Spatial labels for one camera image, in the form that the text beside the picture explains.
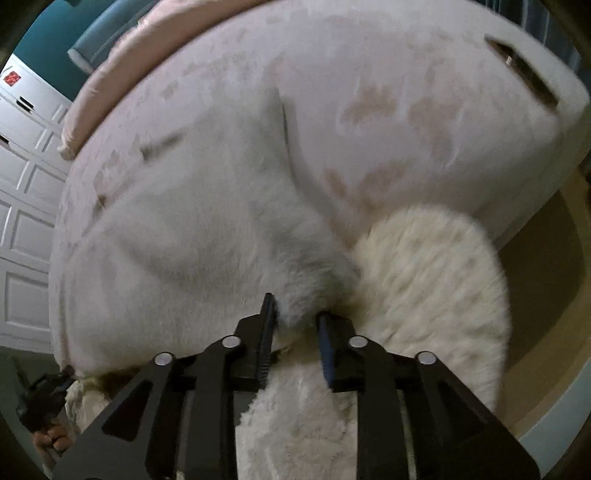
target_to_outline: red sticker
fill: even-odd
[[[8,84],[9,87],[13,86],[20,79],[21,76],[17,72],[10,72],[8,75],[4,77],[4,81]]]

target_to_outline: wooden floor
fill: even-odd
[[[591,216],[574,173],[501,251],[513,333],[497,415],[519,436],[591,356]]]

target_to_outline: fluffy fabric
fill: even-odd
[[[443,208],[413,207],[376,224],[355,258],[362,280],[340,313],[391,352],[435,352],[494,408],[509,338],[508,296],[484,231]],[[315,338],[302,338],[242,417],[239,476],[354,480],[356,431],[355,396],[327,389]]]
[[[79,374],[192,355],[275,294],[281,327],[310,323],[358,272],[297,191],[276,90],[218,98],[146,165],[64,269],[60,339]]]

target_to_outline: cabinet door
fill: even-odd
[[[57,216],[66,174],[14,142],[0,141],[0,190]]]
[[[0,95],[0,140],[15,142],[21,148],[32,152],[49,165],[68,173],[71,162],[66,162],[57,152],[60,134],[52,128],[37,122],[30,113],[14,104],[14,101]]]
[[[0,345],[52,353],[48,275],[0,258]]]
[[[2,70],[0,88],[19,101],[24,108],[32,110],[43,120],[60,129],[72,104],[15,55],[11,55]]]
[[[49,272],[55,217],[0,191],[0,257]]]

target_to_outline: white cabinet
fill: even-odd
[[[70,102],[12,56],[0,77],[0,345],[51,352],[48,272]]]

